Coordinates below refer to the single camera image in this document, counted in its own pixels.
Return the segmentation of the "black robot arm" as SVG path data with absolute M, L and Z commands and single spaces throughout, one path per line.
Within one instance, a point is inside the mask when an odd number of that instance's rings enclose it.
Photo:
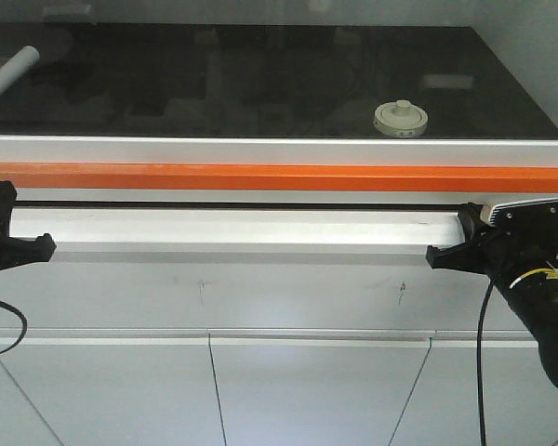
M 537 341 L 558 388 L 558 200 L 466 203 L 458 220 L 463 243 L 428 247 L 428 264 L 487 276 Z

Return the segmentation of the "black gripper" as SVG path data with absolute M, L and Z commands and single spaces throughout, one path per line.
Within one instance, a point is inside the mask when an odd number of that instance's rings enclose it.
M 482 204 L 465 203 L 457 213 L 465 238 L 448 248 L 429 245 L 425 258 L 432 269 L 477 272 L 518 283 L 537 274 L 558 280 L 558 206 L 553 215 L 515 221 L 501 229 L 481 219 Z

